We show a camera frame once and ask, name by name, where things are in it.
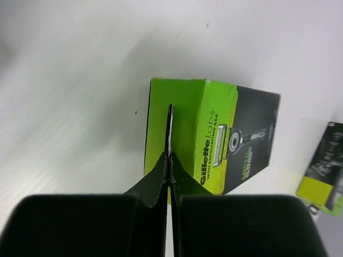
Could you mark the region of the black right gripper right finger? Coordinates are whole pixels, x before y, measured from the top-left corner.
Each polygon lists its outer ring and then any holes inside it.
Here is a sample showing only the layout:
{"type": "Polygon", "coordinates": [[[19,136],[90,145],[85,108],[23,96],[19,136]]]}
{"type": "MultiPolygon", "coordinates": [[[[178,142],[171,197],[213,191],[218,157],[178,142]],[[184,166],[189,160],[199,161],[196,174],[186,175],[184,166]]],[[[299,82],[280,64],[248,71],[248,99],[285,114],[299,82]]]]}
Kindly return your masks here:
{"type": "Polygon", "coordinates": [[[180,256],[181,232],[178,222],[178,211],[180,210],[181,198],[183,196],[208,196],[213,194],[201,186],[201,184],[185,171],[175,153],[171,153],[169,159],[169,188],[173,224],[174,256],[180,256]]]}

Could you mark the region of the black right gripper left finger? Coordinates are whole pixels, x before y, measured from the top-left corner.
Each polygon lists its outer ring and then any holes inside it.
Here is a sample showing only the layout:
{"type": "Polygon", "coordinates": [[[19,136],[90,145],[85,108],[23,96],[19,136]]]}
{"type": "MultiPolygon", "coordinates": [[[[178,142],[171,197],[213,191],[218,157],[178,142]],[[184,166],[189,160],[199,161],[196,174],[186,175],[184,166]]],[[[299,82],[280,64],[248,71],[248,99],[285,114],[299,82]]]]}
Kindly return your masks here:
{"type": "Polygon", "coordinates": [[[153,169],[125,194],[137,200],[129,255],[165,256],[168,200],[167,153],[161,153],[153,169]]]}

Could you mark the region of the black green razor box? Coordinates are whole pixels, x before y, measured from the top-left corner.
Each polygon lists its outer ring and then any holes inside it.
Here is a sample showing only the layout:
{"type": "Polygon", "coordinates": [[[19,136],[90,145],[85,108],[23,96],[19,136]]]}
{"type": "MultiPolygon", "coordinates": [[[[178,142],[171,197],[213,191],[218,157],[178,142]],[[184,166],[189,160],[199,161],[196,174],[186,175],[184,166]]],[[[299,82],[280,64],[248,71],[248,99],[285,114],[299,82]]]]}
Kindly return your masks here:
{"type": "Polygon", "coordinates": [[[152,78],[144,173],[165,147],[173,106],[171,149],[184,170],[214,195],[224,195],[265,169],[281,96],[210,79],[152,78]]]}
{"type": "Polygon", "coordinates": [[[341,214],[342,123],[328,123],[296,195],[320,211],[341,214]]]}

